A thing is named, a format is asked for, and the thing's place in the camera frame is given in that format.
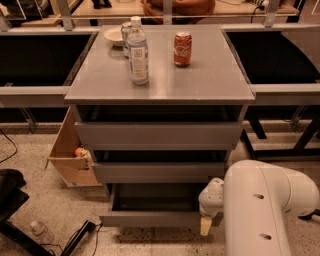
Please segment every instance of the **bottle cap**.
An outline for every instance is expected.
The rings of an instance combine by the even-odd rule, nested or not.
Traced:
[[[139,16],[131,17],[131,26],[141,26],[141,18]]]

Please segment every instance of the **black cable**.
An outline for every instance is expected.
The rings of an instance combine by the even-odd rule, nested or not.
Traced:
[[[51,253],[53,256],[56,256],[56,254],[54,253],[54,251],[52,249],[49,249],[48,252]]]
[[[224,4],[229,4],[229,5],[242,5],[244,4],[246,1],[243,1],[239,4],[235,4],[235,3],[229,3],[229,2],[226,2],[226,1],[223,1],[223,0],[217,0],[218,2],[221,2],[221,3],[224,3]]]
[[[42,245],[51,245],[51,246],[56,246],[56,247],[59,247],[60,248],[60,250],[61,250],[61,252],[63,251],[62,250],[62,247],[60,246],[60,244],[50,244],[50,243],[47,243],[47,244],[40,244],[41,246]]]
[[[97,234],[96,234],[96,235],[97,235],[97,238],[96,238],[96,247],[94,248],[94,251],[93,251],[92,256],[94,256],[94,255],[96,254],[96,250],[97,250],[97,247],[98,247],[98,234],[99,234],[100,228],[102,227],[102,223],[96,225],[96,227],[98,227],[98,226],[99,226],[99,228],[98,228]]]
[[[12,145],[15,147],[15,151],[11,156],[8,156],[7,158],[0,160],[0,163],[3,163],[4,161],[7,161],[8,159],[10,159],[11,157],[13,157],[15,154],[18,153],[18,148],[16,146],[16,144],[14,144],[14,142],[0,129],[0,132],[3,134],[4,137],[6,137],[7,140],[9,140]]]
[[[250,23],[252,23],[252,21],[253,21],[253,16],[255,15],[255,13],[256,13],[256,10],[261,10],[261,11],[263,11],[264,10],[264,6],[263,5],[259,5],[259,6],[257,6],[256,8],[254,8],[254,10],[253,10],[253,13],[252,13],[252,16],[251,16],[251,21],[250,21]]]
[[[74,233],[72,234],[72,236],[69,238],[66,246],[64,247],[64,250],[69,246],[69,243],[70,243],[70,241],[72,240],[72,238],[74,238],[74,237],[80,232],[80,230],[81,230],[81,229],[78,229],[76,232],[74,232]]]

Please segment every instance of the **cardboard box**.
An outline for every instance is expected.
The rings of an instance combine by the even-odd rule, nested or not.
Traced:
[[[60,173],[65,183],[72,186],[101,185],[92,170],[92,159],[76,157],[74,151],[81,145],[80,138],[74,127],[76,120],[69,109],[53,145],[48,160]]]

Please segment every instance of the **bottle label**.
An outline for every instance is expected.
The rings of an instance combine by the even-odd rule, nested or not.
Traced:
[[[145,47],[131,48],[132,79],[143,80],[147,78],[146,49]]]

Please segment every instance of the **gray cabinet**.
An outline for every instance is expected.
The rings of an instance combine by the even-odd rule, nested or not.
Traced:
[[[150,82],[134,85],[122,49],[102,27],[65,102],[110,193],[105,226],[199,225],[198,195],[225,162],[254,95],[219,26],[145,26]],[[173,63],[177,31],[193,36],[192,62]]]

